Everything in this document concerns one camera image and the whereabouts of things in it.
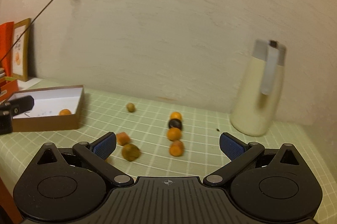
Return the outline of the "brown kiwi fruit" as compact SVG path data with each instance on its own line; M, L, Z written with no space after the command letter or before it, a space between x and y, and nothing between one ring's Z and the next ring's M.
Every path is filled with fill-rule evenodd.
M126 144L122 148L122 157L129 162L138 159L140 155L141 150L134 144Z

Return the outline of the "brown cardboard box white inside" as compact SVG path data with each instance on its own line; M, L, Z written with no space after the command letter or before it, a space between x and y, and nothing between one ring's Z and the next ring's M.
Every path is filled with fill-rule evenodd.
M82 85L24 90L13 93L7 101L24 96L32 96L35 104L32 110L13 117L13 131L59 131L80 127ZM71 115L59 115L63 109L69 109Z

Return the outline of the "cream thermos jug grey lid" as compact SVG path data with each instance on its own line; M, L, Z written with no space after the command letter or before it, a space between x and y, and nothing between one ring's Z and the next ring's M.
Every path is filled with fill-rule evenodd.
M257 40L239 87L230 122L239 132L264 135L277 112L285 75L286 47Z

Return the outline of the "small orange fruit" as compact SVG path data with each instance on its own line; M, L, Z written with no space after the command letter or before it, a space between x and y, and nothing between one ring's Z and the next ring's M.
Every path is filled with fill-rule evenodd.
M116 140L118 145L124 146L131 142L131 138L128 136L126 132L121 132L116 134Z

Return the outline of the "red gift box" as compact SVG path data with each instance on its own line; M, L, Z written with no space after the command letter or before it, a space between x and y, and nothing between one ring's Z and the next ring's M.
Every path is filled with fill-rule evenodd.
M18 82L16 78L12 77L3 77L0 80L1 95L0 102L5 101L11 95L19 90Z

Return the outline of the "wooden picture frame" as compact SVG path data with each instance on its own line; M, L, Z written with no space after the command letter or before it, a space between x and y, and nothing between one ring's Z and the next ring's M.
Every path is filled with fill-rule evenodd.
M14 24L13 48L11 50L11 75L20 81L28 81L28 47L31 19Z

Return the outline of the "red paper bag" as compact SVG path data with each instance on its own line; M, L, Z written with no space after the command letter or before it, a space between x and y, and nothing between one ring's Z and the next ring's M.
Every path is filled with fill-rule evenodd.
M1 67L5 70L6 76L11 75L11 54L8 53L12 46L14 22L10 21L0 25L0 58Z

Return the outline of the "small green-brown fruit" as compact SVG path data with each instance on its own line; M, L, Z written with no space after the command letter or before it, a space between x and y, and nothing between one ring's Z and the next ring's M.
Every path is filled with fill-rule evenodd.
M134 113L136 111L135 105L133 103L130 103L130 102L126 105L126 109L130 113Z

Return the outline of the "dark purple round fruit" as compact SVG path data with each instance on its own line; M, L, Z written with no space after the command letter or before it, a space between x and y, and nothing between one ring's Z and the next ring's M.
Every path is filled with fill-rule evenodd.
M172 127L182 130L183 125L182 125L181 120L178 118L170 119L168 122L168 128L171 129Z

